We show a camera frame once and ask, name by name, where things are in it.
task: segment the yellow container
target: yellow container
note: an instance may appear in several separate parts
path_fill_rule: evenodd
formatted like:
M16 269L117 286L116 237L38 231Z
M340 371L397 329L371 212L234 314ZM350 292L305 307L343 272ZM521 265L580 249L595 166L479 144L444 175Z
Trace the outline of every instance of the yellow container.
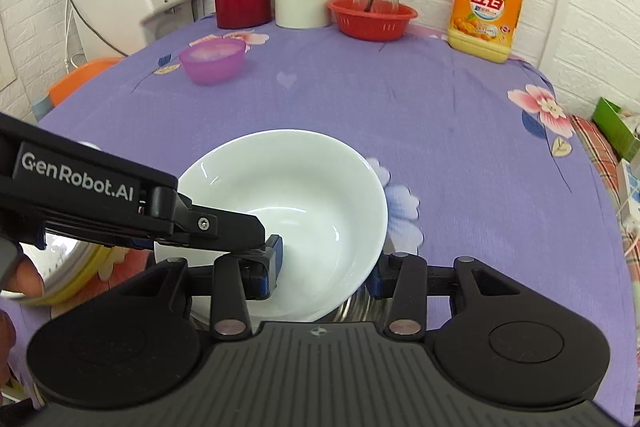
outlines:
M449 44L454 49L492 62L511 53L522 0L454 0Z

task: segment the purple bowl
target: purple bowl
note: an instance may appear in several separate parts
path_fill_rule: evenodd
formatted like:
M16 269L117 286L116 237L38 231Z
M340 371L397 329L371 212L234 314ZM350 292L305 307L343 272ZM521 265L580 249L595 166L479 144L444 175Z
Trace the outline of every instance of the purple bowl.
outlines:
M180 61L196 84L215 84L240 72L244 48L239 39L211 39L184 50Z

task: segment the plaid cloth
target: plaid cloth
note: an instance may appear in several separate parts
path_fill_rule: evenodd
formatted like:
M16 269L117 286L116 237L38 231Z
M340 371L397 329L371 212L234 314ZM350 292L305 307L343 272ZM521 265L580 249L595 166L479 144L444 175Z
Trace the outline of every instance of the plaid cloth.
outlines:
M607 139L596 127L596 124L579 116L571 116L570 120L574 126L575 134L577 134L578 139L580 139L584 149L587 151L587 156L600 175L614 208L619 208L620 194L618 193L618 173L616 171L619 159ZM620 218L618 218L618 226L620 227L622 242L626 250L631 246L634 238L630 237L623 228ZM631 275L634 304L636 306L636 333L638 338L636 345L638 346L638 365L640 367L640 245L637 245L627 254L626 265Z

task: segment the orange label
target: orange label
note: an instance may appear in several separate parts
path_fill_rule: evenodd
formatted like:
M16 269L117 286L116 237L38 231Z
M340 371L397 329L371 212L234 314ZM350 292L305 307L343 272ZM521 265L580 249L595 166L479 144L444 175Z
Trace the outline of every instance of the orange label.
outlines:
M522 0L454 0L449 27L511 47Z

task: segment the purple tablecloth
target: purple tablecloth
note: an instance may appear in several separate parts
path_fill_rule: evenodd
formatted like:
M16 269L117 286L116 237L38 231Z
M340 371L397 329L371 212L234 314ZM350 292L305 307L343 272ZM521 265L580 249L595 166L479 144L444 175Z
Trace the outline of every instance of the purple tablecloth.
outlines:
M439 39L382 45L334 26L269 24L256 28L258 44L233 81L201 87L184 68L152 74L161 57L177 64L189 42L224 33L208 18L167 36L89 82L42 126L176 176L260 130L343 140L420 198L420 254L431 264L472 255L595 322L611 347L596 400L631 422L634 310L614 211L576 137L566 140L571 154L553 157L553 127L508 99L527 85L550 88L534 68L492 64ZM259 44L259 34L269 39ZM433 300L430 328L449 317L446 299Z

